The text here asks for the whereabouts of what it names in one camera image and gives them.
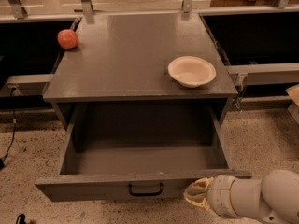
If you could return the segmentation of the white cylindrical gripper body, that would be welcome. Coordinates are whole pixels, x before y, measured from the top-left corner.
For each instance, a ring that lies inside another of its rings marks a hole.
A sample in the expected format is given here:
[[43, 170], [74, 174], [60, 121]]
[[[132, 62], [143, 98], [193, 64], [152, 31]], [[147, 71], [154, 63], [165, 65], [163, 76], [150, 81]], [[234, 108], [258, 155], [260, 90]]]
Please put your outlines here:
[[242, 218], [241, 192], [244, 181], [234, 176], [219, 175], [207, 188], [206, 199], [211, 209], [222, 218]]

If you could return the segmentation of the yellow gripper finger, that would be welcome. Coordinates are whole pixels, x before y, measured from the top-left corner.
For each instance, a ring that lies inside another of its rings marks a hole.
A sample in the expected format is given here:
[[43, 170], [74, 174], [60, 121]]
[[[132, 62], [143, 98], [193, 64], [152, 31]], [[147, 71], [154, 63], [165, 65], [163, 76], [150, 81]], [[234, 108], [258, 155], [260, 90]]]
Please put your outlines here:
[[184, 199], [191, 205], [210, 211], [207, 201], [207, 190], [213, 182], [213, 177], [204, 177], [192, 182], [183, 192]]

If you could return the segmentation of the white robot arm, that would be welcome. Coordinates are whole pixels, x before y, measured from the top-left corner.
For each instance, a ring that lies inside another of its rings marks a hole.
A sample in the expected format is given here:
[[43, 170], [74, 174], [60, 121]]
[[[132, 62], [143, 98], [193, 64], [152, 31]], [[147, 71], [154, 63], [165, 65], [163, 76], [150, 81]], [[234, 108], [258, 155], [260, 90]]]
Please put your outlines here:
[[275, 170], [262, 179], [218, 175], [184, 190], [193, 206], [222, 218], [250, 218], [262, 224], [299, 224], [299, 174]]

